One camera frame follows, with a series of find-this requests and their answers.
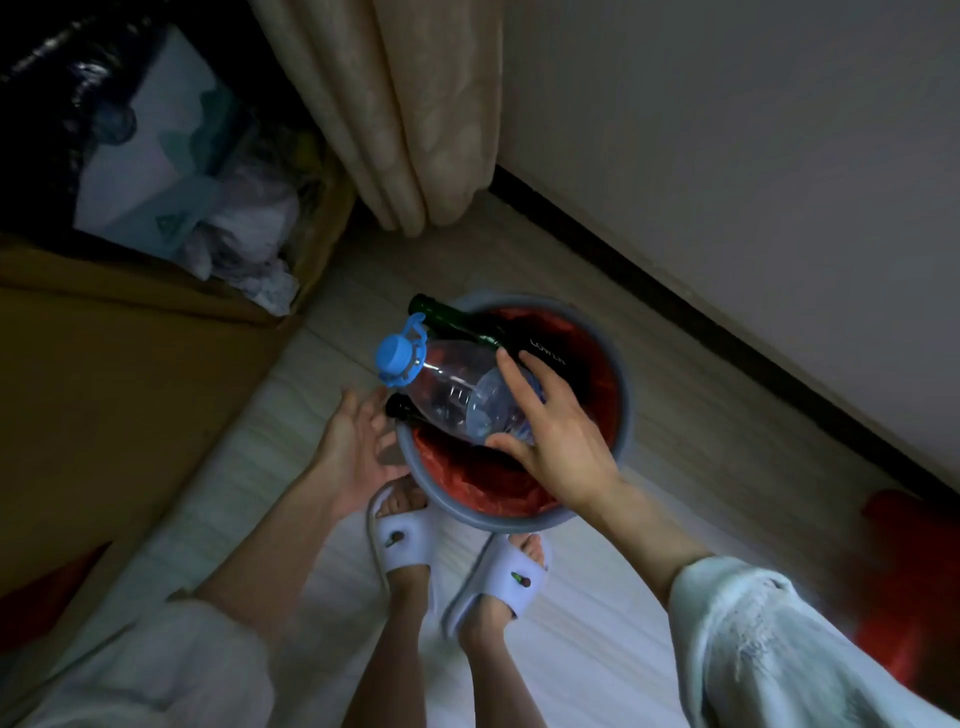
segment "slide sandal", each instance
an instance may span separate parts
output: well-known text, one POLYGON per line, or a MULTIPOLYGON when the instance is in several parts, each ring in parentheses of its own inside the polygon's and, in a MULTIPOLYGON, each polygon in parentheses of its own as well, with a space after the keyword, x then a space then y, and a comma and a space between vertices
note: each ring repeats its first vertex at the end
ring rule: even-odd
POLYGON ((449 640, 457 639, 460 623, 480 595, 500 599, 514 611, 517 619, 546 583, 553 562, 553 550, 546 536, 540 534, 545 567, 511 544, 508 538, 505 533, 490 536, 467 583, 450 604, 444 617, 444 634, 449 640))
POLYGON ((425 508, 377 518, 376 512, 380 510, 383 501, 398 485, 399 482, 390 483, 381 489, 367 508, 367 534, 370 537, 373 558, 388 593, 390 591, 390 584, 387 582, 389 571, 414 564, 426 564, 430 567, 427 609, 431 614, 436 614, 435 556, 437 537, 440 533, 440 509, 428 500, 425 508))

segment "plastic water bottle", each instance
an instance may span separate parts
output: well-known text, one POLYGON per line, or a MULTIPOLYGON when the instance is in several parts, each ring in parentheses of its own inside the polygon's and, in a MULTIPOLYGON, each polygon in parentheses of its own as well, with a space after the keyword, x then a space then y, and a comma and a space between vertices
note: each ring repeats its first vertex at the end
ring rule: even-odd
MULTIPOLYGON (((423 418, 447 434, 483 445, 495 432, 533 444, 533 432, 496 367, 496 352, 472 341, 427 341, 423 314, 376 352, 380 379, 406 394, 423 418)), ((540 383, 520 369, 543 399, 540 383)))

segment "beige curtain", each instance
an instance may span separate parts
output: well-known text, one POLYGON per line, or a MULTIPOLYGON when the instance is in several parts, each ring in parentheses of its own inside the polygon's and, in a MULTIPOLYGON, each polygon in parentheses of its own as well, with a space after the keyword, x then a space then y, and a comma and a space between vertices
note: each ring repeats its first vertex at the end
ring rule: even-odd
POLYGON ((274 53, 387 230, 446 225, 490 184, 502 0, 251 0, 274 53))

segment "right hand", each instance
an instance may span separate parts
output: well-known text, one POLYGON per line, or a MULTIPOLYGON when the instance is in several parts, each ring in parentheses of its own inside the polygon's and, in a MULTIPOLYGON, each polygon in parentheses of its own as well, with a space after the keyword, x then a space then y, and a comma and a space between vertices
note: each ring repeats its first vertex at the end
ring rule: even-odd
POLYGON ((527 416, 536 444, 531 447, 501 432, 488 437, 486 445, 512 455, 552 496, 579 513, 621 481, 620 471, 600 428, 570 385, 529 352, 520 352, 520 361, 540 382, 546 403, 506 350, 496 353, 500 373, 527 416))

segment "wall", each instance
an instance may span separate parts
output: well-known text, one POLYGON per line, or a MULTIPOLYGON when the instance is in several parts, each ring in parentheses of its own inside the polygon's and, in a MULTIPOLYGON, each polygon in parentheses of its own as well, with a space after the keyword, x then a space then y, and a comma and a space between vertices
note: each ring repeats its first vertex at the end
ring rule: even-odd
POLYGON ((524 0, 504 85, 501 164, 960 475, 960 4, 524 0))

